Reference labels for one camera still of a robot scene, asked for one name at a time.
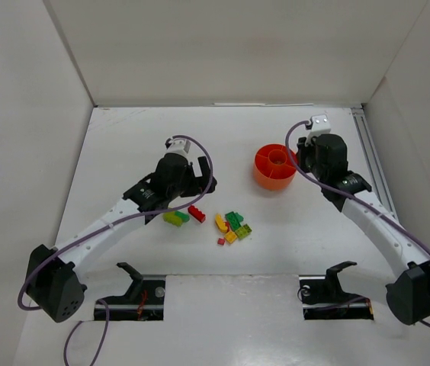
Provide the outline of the long red lego brick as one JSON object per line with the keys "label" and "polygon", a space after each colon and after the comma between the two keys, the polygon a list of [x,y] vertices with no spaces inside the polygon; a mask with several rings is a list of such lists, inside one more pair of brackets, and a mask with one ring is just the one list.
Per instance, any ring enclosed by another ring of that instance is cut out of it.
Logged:
{"label": "long red lego brick", "polygon": [[205,213],[194,205],[188,207],[188,213],[199,223],[203,223],[206,220]]}

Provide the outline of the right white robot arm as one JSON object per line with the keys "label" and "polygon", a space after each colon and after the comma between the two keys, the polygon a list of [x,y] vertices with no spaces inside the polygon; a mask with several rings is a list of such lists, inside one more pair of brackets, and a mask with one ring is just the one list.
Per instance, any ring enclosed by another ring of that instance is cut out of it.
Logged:
{"label": "right white robot arm", "polygon": [[358,226],[391,267],[393,278],[377,291],[371,290],[376,278],[365,277],[362,294],[383,301],[403,324],[424,323],[430,317],[430,248],[393,218],[361,175],[348,169],[344,140],[332,133],[299,138],[297,170]]}

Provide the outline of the orange divided round container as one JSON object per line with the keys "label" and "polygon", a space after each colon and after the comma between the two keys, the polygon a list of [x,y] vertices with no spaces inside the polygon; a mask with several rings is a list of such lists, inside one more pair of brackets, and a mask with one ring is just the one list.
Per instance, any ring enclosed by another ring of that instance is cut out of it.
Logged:
{"label": "orange divided round container", "polygon": [[292,159],[297,162],[295,153],[287,151],[281,144],[268,144],[255,154],[253,178],[262,188],[269,191],[282,191],[293,181],[296,168]]}

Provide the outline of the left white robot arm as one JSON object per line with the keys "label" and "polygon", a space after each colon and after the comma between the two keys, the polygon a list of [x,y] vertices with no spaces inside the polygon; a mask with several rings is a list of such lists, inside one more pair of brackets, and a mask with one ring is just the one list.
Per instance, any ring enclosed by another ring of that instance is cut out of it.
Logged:
{"label": "left white robot arm", "polygon": [[35,302],[56,323],[69,319],[82,305],[89,289],[84,276],[88,268],[125,236],[148,225],[169,211],[179,197],[199,201],[214,192],[213,162],[198,157],[201,175],[179,152],[167,152],[154,172],[126,190],[120,200],[77,237],[48,248],[39,245],[30,254],[22,294]]}

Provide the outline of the yellow curved lego brick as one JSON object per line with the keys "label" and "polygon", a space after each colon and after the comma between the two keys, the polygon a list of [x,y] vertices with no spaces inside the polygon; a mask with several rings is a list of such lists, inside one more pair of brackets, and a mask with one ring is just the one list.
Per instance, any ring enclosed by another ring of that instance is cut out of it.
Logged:
{"label": "yellow curved lego brick", "polygon": [[222,217],[219,213],[217,213],[217,214],[216,214],[216,216],[215,216],[215,224],[216,224],[216,226],[217,226],[217,229],[218,229],[222,234],[225,234],[225,233],[227,233],[227,232],[228,232],[228,231],[227,231],[227,228],[226,228],[225,221],[224,221],[223,217]]}

